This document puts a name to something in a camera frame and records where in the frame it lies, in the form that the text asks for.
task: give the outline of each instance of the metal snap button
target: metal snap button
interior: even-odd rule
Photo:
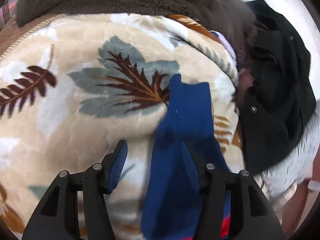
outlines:
[[[251,112],[256,113],[257,112],[257,108],[255,106],[251,106]]]

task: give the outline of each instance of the white surface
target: white surface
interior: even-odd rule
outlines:
[[[283,14],[298,31],[311,54],[310,82],[316,99],[320,99],[320,33],[301,0],[265,0]]]

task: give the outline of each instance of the blue garment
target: blue garment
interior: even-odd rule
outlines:
[[[181,157],[181,143],[189,140],[197,153],[229,171],[214,138],[208,83],[188,85],[179,74],[170,81],[167,115],[156,132],[151,175],[141,228],[147,240],[177,240],[194,234],[204,197],[192,189]],[[225,211],[230,214],[230,198]]]

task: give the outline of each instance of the silver screw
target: silver screw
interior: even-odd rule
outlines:
[[[257,112],[257,108],[255,106],[251,107],[251,112],[256,113]]]
[[[247,170],[242,170],[241,171],[242,176],[248,177],[249,176],[249,171]]]
[[[62,178],[67,176],[67,175],[68,175],[67,171],[60,171],[60,173],[59,173],[59,176],[62,177]]]
[[[216,168],[216,166],[214,166],[214,164],[212,164],[212,163],[208,163],[206,165],[206,167],[207,167],[208,170],[214,170]]]
[[[95,165],[93,165],[93,169],[94,170],[100,170],[102,168],[102,165],[100,163],[96,163]]]

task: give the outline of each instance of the floral blanket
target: floral blanket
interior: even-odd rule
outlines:
[[[108,213],[118,239],[143,238],[153,133],[175,73],[185,83],[209,83],[217,140],[229,167],[243,167],[242,154],[235,159],[231,150],[241,153],[235,63],[197,22],[172,18],[60,15],[0,56],[0,216],[18,238],[59,171],[86,170],[120,139],[128,157],[106,196]],[[83,214],[79,223],[85,236]]]

